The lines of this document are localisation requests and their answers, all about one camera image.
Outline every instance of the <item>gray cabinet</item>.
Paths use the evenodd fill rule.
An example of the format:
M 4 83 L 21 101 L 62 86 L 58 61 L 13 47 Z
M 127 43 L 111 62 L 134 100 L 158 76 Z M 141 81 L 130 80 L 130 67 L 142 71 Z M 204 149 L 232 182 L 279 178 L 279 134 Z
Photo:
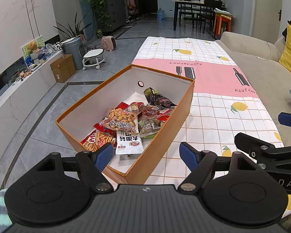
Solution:
M 110 14 L 110 18 L 106 20 L 106 23 L 112 26 L 103 27 L 103 32 L 114 31 L 126 24 L 124 0 L 106 0 L 106 11 Z

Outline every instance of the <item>gray trash can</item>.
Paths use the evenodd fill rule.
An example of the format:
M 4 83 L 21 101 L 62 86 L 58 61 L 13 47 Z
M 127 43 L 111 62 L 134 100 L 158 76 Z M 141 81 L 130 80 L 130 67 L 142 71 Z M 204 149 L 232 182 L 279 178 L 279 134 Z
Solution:
M 83 57 L 79 53 L 79 46 L 81 45 L 81 37 L 71 38 L 63 42 L 65 54 L 72 54 L 76 70 L 83 68 Z

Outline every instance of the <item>black snack package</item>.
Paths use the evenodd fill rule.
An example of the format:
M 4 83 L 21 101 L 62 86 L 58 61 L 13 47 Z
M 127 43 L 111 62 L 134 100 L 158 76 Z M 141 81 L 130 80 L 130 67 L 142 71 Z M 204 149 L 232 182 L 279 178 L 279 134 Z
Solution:
M 177 106 L 176 104 L 172 103 L 168 98 L 163 97 L 159 92 L 155 91 L 152 88 L 147 88 L 143 91 L 143 93 L 150 105 L 163 106 L 165 108 Z

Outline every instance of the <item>white rolling stool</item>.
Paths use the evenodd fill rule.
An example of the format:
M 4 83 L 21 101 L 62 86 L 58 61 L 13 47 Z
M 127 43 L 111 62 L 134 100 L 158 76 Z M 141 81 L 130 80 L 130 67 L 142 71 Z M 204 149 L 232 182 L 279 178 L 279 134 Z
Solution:
M 83 70 L 86 70 L 86 67 L 90 66 L 96 66 L 96 69 L 100 69 L 100 63 L 106 62 L 102 53 L 104 52 L 104 49 L 95 49 L 95 50 L 90 50 L 83 56 Z

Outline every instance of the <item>gray ribbed surface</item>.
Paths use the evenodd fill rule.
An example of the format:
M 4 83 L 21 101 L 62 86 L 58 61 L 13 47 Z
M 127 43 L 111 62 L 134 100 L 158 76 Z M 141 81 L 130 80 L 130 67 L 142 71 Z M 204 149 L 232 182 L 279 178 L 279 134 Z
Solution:
M 284 233 L 279 225 L 238 229 L 207 214 L 195 196 L 181 195 L 173 185 L 121 185 L 109 195 L 97 196 L 77 219 L 61 226 L 31 229 L 14 225 L 8 233 Z

